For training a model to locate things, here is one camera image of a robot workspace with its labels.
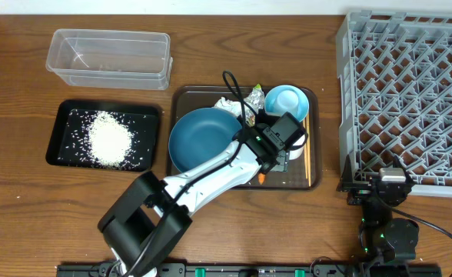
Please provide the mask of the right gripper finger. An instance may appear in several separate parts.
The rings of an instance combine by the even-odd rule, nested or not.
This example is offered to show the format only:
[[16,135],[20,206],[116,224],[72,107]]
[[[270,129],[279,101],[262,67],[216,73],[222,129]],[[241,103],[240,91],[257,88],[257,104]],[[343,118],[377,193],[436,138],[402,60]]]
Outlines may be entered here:
[[338,192],[349,192],[353,188],[353,172],[352,172],[352,164],[351,157],[349,155],[346,156],[344,162],[344,169],[341,173],[341,178],[337,185]]
[[396,155],[393,156],[393,167],[395,169],[402,169],[403,172],[406,173],[405,167],[402,165],[400,159]]

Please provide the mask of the white pink cup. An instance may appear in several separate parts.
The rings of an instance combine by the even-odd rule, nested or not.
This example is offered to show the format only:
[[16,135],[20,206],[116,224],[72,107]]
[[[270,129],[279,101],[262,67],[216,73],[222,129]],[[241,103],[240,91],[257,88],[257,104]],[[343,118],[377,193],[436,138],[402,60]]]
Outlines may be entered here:
[[306,144],[306,136],[300,137],[294,144],[292,150],[289,151],[289,159],[298,159],[304,151],[304,145]]

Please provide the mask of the orange carrot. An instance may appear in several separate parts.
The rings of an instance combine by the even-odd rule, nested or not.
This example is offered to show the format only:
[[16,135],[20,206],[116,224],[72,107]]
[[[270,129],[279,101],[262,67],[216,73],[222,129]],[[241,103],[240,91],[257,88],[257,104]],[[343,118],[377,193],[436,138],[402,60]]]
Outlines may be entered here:
[[261,173],[258,174],[258,182],[259,182],[260,185],[263,185],[263,184],[264,184],[264,182],[265,182],[265,177],[266,177],[265,174],[261,174]]

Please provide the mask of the dark blue plate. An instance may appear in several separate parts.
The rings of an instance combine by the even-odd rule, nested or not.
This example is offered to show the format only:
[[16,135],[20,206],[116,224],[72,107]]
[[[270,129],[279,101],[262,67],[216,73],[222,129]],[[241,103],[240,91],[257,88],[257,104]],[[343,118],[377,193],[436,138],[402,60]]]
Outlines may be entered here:
[[175,168],[186,172],[223,152],[241,130],[241,123],[219,108],[200,108],[178,120],[168,141]]

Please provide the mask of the pile of white rice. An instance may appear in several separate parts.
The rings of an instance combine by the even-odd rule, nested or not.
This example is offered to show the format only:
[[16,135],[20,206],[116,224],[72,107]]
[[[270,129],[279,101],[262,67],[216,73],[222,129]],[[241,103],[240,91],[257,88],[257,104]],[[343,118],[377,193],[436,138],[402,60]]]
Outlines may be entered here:
[[64,165],[122,171],[148,167],[150,115],[73,109],[57,160]]

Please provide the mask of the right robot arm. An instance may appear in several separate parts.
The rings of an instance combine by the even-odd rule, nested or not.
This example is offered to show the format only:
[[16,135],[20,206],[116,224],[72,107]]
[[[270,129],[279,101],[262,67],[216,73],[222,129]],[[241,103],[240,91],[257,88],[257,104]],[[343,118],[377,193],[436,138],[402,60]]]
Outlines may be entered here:
[[337,190],[347,193],[348,205],[362,209],[358,239],[365,253],[344,270],[346,276],[409,276],[406,262],[416,258],[419,226],[393,217],[392,209],[407,199],[413,186],[397,158],[368,181],[357,181],[346,157]]

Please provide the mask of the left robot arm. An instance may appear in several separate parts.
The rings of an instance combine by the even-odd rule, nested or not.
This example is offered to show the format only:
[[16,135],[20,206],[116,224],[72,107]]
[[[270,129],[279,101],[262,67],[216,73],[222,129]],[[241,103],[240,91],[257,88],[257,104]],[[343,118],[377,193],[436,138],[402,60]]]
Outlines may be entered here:
[[261,124],[247,128],[213,159],[180,175],[137,177],[106,212],[98,228],[126,269],[143,276],[176,246],[192,215],[223,192],[266,173],[278,153],[291,146],[294,131]]

